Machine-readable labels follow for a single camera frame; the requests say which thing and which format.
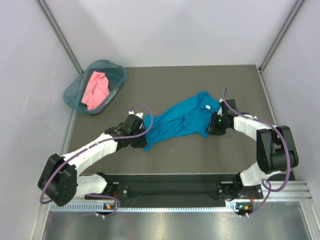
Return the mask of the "blue t shirt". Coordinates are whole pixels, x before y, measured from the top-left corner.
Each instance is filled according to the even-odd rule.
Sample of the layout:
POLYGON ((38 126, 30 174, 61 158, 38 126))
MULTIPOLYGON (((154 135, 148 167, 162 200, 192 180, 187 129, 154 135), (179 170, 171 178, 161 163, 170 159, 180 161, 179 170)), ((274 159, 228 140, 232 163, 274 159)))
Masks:
POLYGON ((159 116, 146 115, 144 125, 151 129, 146 133, 147 146, 144 151, 149 151, 156 143, 175 137, 199 134, 208 138, 207 128, 211 116, 220 110, 219 101, 211 97, 206 91, 201 91, 163 112, 159 116))

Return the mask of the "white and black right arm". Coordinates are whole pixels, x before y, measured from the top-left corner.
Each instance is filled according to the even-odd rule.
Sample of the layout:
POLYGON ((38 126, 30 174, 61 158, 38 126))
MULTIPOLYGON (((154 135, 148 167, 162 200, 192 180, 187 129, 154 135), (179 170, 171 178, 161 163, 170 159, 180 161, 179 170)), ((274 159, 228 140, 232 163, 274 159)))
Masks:
POLYGON ((289 181, 291 169, 299 164, 291 129, 286 125, 265 123, 249 114, 214 112, 206 131, 210 135, 223 136, 227 129, 243 133, 256 142, 256 161, 235 176, 234 194, 245 198, 258 185, 263 185, 269 192, 282 191, 289 181), (270 177, 282 172, 286 172, 286 175, 280 187, 267 186, 270 177))

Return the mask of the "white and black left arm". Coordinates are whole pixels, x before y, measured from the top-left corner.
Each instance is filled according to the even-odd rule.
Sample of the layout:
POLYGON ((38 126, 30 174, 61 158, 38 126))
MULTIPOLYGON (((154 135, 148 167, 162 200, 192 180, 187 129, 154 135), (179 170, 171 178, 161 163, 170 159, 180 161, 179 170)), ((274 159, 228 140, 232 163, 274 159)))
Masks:
POLYGON ((38 182, 41 189, 39 202, 42 205, 54 202, 62 207, 73 198, 91 194, 109 198, 114 187, 105 177, 100 173, 87 176, 81 174, 102 158, 143 141, 146 133, 143 127, 128 132, 121 131, 119 127, 111 127, 78 150, 62 156, 53 154, 38 182))

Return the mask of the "pink t shirt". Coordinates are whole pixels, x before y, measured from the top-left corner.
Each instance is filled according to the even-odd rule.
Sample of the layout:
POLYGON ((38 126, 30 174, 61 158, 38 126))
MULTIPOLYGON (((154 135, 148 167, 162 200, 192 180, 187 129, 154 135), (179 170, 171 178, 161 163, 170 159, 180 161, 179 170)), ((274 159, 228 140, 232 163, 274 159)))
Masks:
POLYGON ((81 103, 87 106, 87 110, 96 109, 110 94, 109 80, 105 73, 94 71, 86 85, 81 103))

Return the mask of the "teal plastic bin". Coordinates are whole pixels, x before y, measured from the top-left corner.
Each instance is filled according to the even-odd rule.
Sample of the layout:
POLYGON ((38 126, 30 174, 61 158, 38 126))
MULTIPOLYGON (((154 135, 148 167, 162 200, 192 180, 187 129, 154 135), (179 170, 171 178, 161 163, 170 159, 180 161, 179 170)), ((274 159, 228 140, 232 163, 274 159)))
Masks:
POLYGON ((96 115, 123 87, 126 77, 122 66, 108 60, 95 61, 65 90, 63 99, 79 113, 96 115))

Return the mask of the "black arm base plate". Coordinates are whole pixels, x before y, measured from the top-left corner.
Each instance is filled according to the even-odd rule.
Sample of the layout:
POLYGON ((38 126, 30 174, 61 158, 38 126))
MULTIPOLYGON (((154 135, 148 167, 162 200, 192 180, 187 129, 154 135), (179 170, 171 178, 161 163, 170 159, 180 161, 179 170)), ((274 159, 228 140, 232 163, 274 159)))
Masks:
POLYGON ((117 198, 123 208, 221 207, 226 201, 263 199, 261 186, 244 186, 239 174, 104 174, 102 192, 85 199, 117 198))

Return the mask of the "aluminium front rail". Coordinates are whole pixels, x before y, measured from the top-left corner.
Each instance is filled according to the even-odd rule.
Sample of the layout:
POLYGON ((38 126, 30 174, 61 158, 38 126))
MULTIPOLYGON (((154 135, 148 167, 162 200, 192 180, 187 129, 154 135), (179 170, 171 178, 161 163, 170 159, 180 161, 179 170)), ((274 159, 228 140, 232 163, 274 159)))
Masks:
MULTIPOLYGON (((284 183, 282 181, 270 181, 271 188, 277 189, 280 188, 281 185, 284 183)), ((259 193, 262 193, 263 198, 267 196, 268 189, 265 188, 263 185, 259 186, 261 190, 258 190, 259 193)), ((76 194, 75 197, 71 198, 71 200, 67 201, 80 201, 84 200, 84 194, 79 195, 76 194)), ((293 201, 293 202, 300 202, 300 201, 312 201, 313 197, 310 191, 310 188, 306 181, 288 181, 286 186, 281 191, 271 191, 268 197, 268 201, 273 202, 280 202, 280 201, 293 201)))

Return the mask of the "right aluminium frame post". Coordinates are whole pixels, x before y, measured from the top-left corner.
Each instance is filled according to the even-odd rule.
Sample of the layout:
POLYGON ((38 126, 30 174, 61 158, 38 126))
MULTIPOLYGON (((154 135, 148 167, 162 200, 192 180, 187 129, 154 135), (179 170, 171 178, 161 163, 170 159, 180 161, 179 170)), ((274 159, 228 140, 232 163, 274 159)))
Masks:
POLYGON ((288 30, 290 29, 291 25, 293 24, 295 18, 297 17, 298 13, 302 9, 302 7, 303 7, 305 2, 306 2, 305 0, 296 0, 294 2, 293 7, 289 11, 288 16, 285 18, 285 21, 282 24, 282 26, 281 26, 278 34, 276 35, 274 41, 272 42, 269 50, 267 51, 267 54, 263 58, 263 61, 262 61, 261 65, 257 68, 259 74, 262 74, 264 72, 264 70, 266 69, 266 67, 268 66, 270 60, 272 59, 272 57, 275 54, 276 50, 278 49, 278 47, 282 43, 282 41, 285 38, 288 30))

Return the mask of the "aluminium frame post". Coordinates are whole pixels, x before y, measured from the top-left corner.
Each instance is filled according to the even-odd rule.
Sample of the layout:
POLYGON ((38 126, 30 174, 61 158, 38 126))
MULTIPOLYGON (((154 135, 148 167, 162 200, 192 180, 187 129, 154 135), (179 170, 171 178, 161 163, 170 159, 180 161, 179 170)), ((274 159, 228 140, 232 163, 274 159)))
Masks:
POLYGON ((293 24, 295 18, 297 17, 298 13, 302 9, 302 7, 303 7, 305 2, 306 2, 305 0, 296 0, 294 2, 293 7, 289 11, 288 16, 285 18, 285 21, 282 24, 282 26, 281 26, 278 34, 276 35, 274 41, 272 42, 269 50, 267 51, 267 54, 263 58, 263 61, 262 61, 261 65, 257 68, 259 74, 262 74, 264 72, 264 70, 266 69, 266 67, 268 66, 270 60, 272 59, 272 57, 275 54, 276 50, 278 49, 278 47, 282 43, 282 41, 285 38, 288 30, 290 29, 291 25, 293 24))
POLYGON ((47 2, 45 0, 35 0, 37 5, 39 6, 40 10, 44 14, 46 20, 48 21, 50 27, 52 28, 53 32, 58 38, 58 41, 60 42, 62 48, 66 52, 69 60, 75 67, 76 71, 81 74, 83 72, 83 69, 74 53, 72 50, 67 38, 65 37, 61 27, 59 26, 59 23, 57 22, 55 16, 53 15, 50 7, 48 6, 47 2))

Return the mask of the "left aluminium frame post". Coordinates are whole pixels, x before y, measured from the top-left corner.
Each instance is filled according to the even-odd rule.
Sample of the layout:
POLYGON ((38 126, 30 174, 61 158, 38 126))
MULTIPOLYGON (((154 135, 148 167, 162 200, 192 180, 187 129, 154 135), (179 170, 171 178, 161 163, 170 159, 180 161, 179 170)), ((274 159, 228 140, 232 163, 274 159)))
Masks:
POLYGON ((75 67, 76 71, 81 74, 83 72, 83 69, 74 53, 72 50, 67 38, 65 37, 61 27, 59 26, 59 23, 57 22, 55 16, 53 15, 50 7, 48 6, 47 2, 45 0, 35 0, 37 5, 39 6, 40 10, 44 14, 46 20, 48 21, 50 27, 52 28, 53 32, 58 38, 58 41, 60 42, 62 48, 66 52, 69 60, 75 67))

